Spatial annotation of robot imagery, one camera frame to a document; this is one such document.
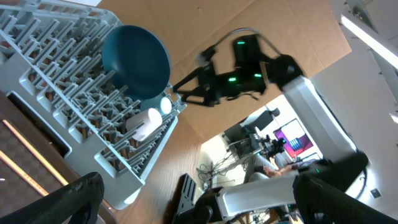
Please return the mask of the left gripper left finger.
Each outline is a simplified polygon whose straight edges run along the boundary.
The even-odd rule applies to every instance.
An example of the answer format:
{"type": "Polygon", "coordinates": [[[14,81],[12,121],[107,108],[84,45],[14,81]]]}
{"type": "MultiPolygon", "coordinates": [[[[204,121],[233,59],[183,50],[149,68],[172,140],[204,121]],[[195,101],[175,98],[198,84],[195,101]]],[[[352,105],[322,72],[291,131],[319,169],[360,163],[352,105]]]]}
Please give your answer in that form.
{"type": "Polygon", "coordinates": [[[104,183],[97,172],[80,177],[76,181],[36,200],[1,218],[8,224],[94,224],[104,197],[104,183]]]}

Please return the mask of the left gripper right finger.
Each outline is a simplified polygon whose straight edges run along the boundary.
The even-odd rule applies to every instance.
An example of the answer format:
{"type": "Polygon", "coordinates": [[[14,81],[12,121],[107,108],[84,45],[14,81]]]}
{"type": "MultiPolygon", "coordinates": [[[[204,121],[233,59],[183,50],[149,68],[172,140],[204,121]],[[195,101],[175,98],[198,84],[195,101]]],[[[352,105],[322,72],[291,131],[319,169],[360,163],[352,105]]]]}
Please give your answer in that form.
{"type": "Polygon", "coordinates": [[[397,224],[397,220],[312,176],[297,176],[295,204],[306,224],[397,224]]]}

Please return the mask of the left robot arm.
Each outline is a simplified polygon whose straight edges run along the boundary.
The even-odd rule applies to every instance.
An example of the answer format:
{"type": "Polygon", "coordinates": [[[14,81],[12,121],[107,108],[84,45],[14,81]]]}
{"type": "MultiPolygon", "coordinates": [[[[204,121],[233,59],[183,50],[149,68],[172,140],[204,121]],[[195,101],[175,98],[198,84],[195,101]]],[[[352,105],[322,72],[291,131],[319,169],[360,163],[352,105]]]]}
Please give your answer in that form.
{"type": "MultiPolygon", "coordinates": [[[[396,223],[396,220],[345,194],[360,170],[337,166],[304,169],[299,175],[213,189],[176,223],[209,223],[257,209],[294,203],[304,223],[396,223]]],[[[1,218],[1,223],[96,223],[104,184],[97,172],[58,189],[1,218]]]]}

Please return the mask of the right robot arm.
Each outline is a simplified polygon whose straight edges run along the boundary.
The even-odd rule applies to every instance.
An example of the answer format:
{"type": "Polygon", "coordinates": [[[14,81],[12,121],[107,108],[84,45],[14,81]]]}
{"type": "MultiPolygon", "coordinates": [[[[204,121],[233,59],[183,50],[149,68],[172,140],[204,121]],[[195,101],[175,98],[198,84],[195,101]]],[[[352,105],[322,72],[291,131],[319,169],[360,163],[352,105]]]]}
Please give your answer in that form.
{"type": "Polygon", "coordinates": [[[320,174],[319,179],[345,191],[360,174],[366,174],[368,158],[364,155],[324,100],[312,82],[305,76],[297,61],[277,52],[271,58],[265,54],[259,42],[269,44],[270,40],[252,28],[244,28],[247,35],[234,39],[231,43],[234,55],[234,68],[230,72],[218,74],[213,62],[217,40],[198,54],[199,66],[173,87],[174,93],[181,96],[184,103],[214,107],[221,99],[233,101],[241,96],[263,95],[268,84],[274,84],[285,96],[324,157],[334,162],[333,171],[320,174]]]}

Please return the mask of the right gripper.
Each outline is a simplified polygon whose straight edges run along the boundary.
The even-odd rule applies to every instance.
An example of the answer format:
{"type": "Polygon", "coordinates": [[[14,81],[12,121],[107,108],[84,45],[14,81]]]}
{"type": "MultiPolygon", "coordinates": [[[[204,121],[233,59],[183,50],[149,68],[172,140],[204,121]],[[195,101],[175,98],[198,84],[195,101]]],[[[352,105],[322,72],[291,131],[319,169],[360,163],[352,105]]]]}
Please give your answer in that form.
{"type": "Polygon", "coordinates": [[[181,100],[184,103],[199,106],[215,106],[220,104],[221,98],[236,96],[236,72],[217,74],[213,62],[198,67],[189,73],[185,78],[173,86],[174,93],[181,93],[181,100]],[[179,90],[180,87],[198,78],[203,89],[202,95],[194,95],[191,90],[179,90]]]}

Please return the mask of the dark blue plate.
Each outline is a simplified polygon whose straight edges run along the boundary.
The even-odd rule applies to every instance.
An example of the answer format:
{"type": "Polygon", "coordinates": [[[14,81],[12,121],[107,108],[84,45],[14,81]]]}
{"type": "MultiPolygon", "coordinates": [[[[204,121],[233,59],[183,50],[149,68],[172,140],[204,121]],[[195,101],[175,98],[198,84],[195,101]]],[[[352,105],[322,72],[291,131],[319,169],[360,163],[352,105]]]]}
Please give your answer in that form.
{"type": "Polygon", "coordinates": [[[102,64],[114,71],[112,84],[127,87],[124,94],[136,100],[160,95],[169,83],[171,61],[163,43],[148,30],[138,26],[119,26],[105,38],[102,64]]]}

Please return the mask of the pink cup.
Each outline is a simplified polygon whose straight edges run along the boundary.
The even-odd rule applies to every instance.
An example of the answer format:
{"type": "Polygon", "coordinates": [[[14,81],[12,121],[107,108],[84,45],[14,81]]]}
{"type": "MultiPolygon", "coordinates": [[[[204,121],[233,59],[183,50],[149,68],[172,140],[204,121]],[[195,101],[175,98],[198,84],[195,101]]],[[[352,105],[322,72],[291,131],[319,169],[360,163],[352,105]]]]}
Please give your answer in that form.
{"type": "Polygon", "coordinates": [[[126,130],[130,131],[134,129],[136,133],[132,135],[132,138],[136,141],[143,141],[152,134],[162,122],[161,114],[155,108],[149,108],[129,118],[126,121],[126,130]]]}

